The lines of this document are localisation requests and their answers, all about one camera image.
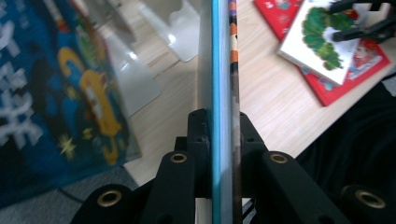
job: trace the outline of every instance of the red book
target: red book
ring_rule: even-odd
[[[276,37],[282,41],[303,0],[255,0],[254,2]],[[389,63],[388,57],[374,41],[362,39],[355,52],[353,63],[349,67],[346,80],[341,86],[334,86],[300,67],[299,70],[320,102],[323,105],[330,105]]]

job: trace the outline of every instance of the children's book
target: children's book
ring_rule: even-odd
[[[73,1],[1,1],[0,208],[140,156],[104,40]]]
[[[279,40],[286,36],[302,2],[302,0],[255,0],[257,8]],[[307,69],[299,69],[320,102],[323,105],[330,105],[388,64],[389,59],[374,41],[361,40],[353,64],[341,86],[335,86],[313,75]]]
[[[334,85],[342,85],[359,39],[334,42],[332,34],[362,24],[368,13],[355,6],[330,14],[330,5],[331,1],[303,1],[278,53]]]

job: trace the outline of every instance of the black clamp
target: black clamp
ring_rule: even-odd
[[[396,7],[396,0],[375,1],[375,0],[342,0],[333,3],[329,12],[331,14],[351,9],[353,4],[371,3],[370,11],[378,11],[383,3],[389,3]],[[384,41],[395,37],[396,34],[396,15],[389,15],[388,18],[368,27],[368,28],[352,28],[345,31],[336,32],[332,35],[335,42],[346,41],[356,38],[372,39],[380,44]]]
[[[395,220],[396,207],[371,189],[348,187],[341,202],[334,202],[293,157],[269,151],[247,115],[241,113],[240,124],[242,197],[252,198],[256,209],[251,224]],[[193,111],[187,137],[177,138],[175,150],[163,156],[154,179],[133,191],[120,185],[97,189],[72,224],[193,224],[195,199],[211,198],[210,150],[206,111]]]

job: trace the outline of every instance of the white book cover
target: white book cover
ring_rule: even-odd
[[[330,14],[333,1],[305,0],[278,54],[312,73],[342,85],[359,39],[332,41],[332,34],[362,25],[368,11],[363,7]]]

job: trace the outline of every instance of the green caterpillar illustration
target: green caterpillar illustration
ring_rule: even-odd
[[[343,67],[334,45],[323,37],[325,29],[332,27],[335,30],[343,31],[349,29],[353,24],[354,21],[345,13],[331,15],[324,7],[312,7],[306,15],[303,21],[303,41],[324,61],[323,66],[327,70]]]

